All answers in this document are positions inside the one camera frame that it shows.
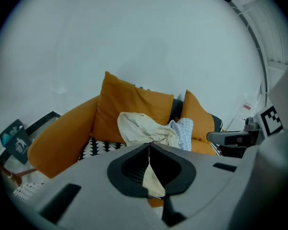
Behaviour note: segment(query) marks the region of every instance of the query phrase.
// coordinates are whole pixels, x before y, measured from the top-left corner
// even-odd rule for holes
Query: gray panel
[[[71,229],[165,229],[146,198],[121,194],[110,183],[107,168],[111,161],[138,148],[132,146],[84,159],[57,175],[36,192],[28,203],[40,211],[67,183],[80,185],[58,226]]]
[[[177,224],[173,229],[228,229],[231,216],[252,173],[257,151],[258,146],[248,148],[243,156],[243,159],[241,159],[239,166],[233,173],[232,178],[228,181],[226,186],[222,188],[218,194],[207,201],[204,207],[202,207],[199,211],[194,212],[192,217],[184,220],[180,224]],[[191,211],[192,204],[179,204],[179,197],[180,195],[176,199],[171,197],[171,199],[173,198],[173,202],[175,202],[175,210],[177,212]]]
[[[225,171],[213,165],[216,162],[239,166],[241,159],[219,157],[188,152],[158,144],[165,150],[185,158],[193,163],[196,168],[196,177],[190,187],[181,195],[171,196],[171,202],[175,211],[189,218],[202,209],[224,186],[230,181],[234,173]]]
[[[269,92],[269,99],[275,107],[284,129],[288,129],[288,70]]]

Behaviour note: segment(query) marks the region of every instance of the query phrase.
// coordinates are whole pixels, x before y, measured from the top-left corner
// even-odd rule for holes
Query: white cloth
[[[149,164],[144,174],[142,186],[148,190],[148,195],[164,197],[165,189],[157,178],[153,168]]]
[[[157,124],[145,114],[120,113],[117,124],[127,146],[157,142],[179,148],[179,139],[174,130]]]

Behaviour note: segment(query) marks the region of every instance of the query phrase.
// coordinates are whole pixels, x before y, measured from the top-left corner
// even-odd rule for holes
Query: blue checkered cloth
[[[172,128],[177,134],[179,149],[191,151],[193,121],[189,118],[181,118],[177,123],[175,123],[174,120],[171,120],[167,126]]]

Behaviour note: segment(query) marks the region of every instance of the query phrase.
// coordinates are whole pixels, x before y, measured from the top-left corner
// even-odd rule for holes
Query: black slot
[[[229,165],[229,164],[224,164],[224,163],[215,163],[213,167],[225,170],[225,171],[230,171],[230,172],[235,172],[236,171],[236,166]]]
[[[175,212],[170,201],[170,198],[166,196],[164,199],[164,207],[162,213],[162,220],[169,226],[174,226],[177,223],[182,222],[185,220],[186,217],[181,213]]]
[[[40,215],[52,223],[57,223],[69,204],[78,194],[81,187],[67,184],[54,198],[39,212]]]
[[[142,187],[147,166],[148,143],[145,143],[113,160],[108,166],[108,179],[126,196],[148,197],[148,190]]]
[[[181,194],[196,176],[195,167],[188,160],[166,151],[154,143],[149,144],[150,165],[166,194]]]

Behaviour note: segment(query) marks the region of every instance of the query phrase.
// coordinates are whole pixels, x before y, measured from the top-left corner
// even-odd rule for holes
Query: orange cushion
[[[79,158],[92,130],[99,96],[60,117],[38,135],[28,150],[30,164],[53,178]]]
[[[124,143],[117,126],[121,112],[144,113],[168,124],[174,96],[136,88],[106,71],[93,124],[96,140]]]
[[[195,96],[188,90],[184,97],[180,118],[183,117],[193,120],[192,138],[209,143],[206,136],[208,132],[214,132],[215,123],[212,116],[201,107]]]
[[[192,152],[199,152],[202,154],[216,156],[216,153],[213,150],[213,148],[207,143],[204,143],[199,140],[191,139],[191,146],[192,146],[192,149],[191,149]]]
[[[150,198],[148,203],[151,208],[164,206],[164,200],[160,198]]]

